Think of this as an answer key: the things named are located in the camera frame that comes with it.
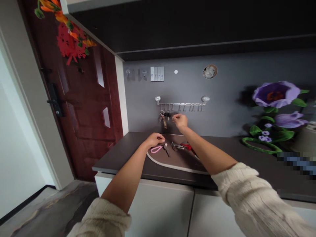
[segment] white knit sleeve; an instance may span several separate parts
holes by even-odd
[[[212,175],[235,220],[248,236],[316,236],[316,230],[286,204],[258,172],[243,163]]]
[[[109,201],[97,198],[91,203],[82,221],[72,228],[68,237],[121,237],[130,225],[130,215]]]

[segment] brown tray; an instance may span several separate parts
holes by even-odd
[[[168,144],[170,158],[168,157],[167,152],[161,148],[157,153],[151,153],[150,150],[147,152],[147,156],[155,163],[176,169],[182,170],[191,173],[198,174],[207,174],[208,172],[199,161],[198,157],[192,151],[188,151],[187,149],[175,151],[172,149],[171,142],[181,144],[186,143],[186,139],[183,135],[175,135],[175,134],[162,134]]]

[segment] hand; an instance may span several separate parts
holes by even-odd
[[[163,135],[159,133],[153,133],[143,142],[143,144],[149,149],[151,147],[157,146],[158,144],[164,143],[165,140],[166,139]]]
[[[176,114],[172,117],[172,122],[174,122],[182,133],[182,131],[188,127],[188,118],[183,114]]]

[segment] baseboard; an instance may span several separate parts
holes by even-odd
[[[12,216],[14,216],[16,213],[21,211],[27,204],[29,204],[31,201],[33,201],[38,195],[40,195],[41,192],[44,191],[45,188],[53,188],[56,189],[53,185],[45,185],[40,190],[38,190],[36,193],[34,193],[32,196],[30,196],[28,199],[26,199],[24,202],[22,202],[20,205],[18,205],[15,209],[10,211],[8,214],[6,214],[4,217],[0,219],[0,225],[5,223],[7,220],[9,220]]]

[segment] gray wall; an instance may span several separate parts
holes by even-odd
[[[216,65],[218,73],[207,80],[202,72],[209,64]],[[164,82],[150,81],[151,66],[165,67]],[[187,107],[186,112],[181,108],[181,113],[188,117],[189,126],[199,135],[218,137],[247,134],[243,126],[255,124],[254,115],[263,112],[261,107],[249,108],[238,102],[246,87],[286,80],[312,90],[308,96],[315,98],[315,49],[124,62],[123,67],[124,72],[127,69],[132,72],[129,78],[124,73],[124,82],[128,127],[133,132],[162,126],[158,123],[161,107],[154,99],[157,95],[161,96],[161,102],[167,103],[199,103],[202,96],[209,96],[203,112],[189,112]],[[139,76],[139,70],[144,69],[149,72],[147,80]],[[299,109],[290,105],[283,108],[283,112]],[[168,126],[174,129],[171,121]]]

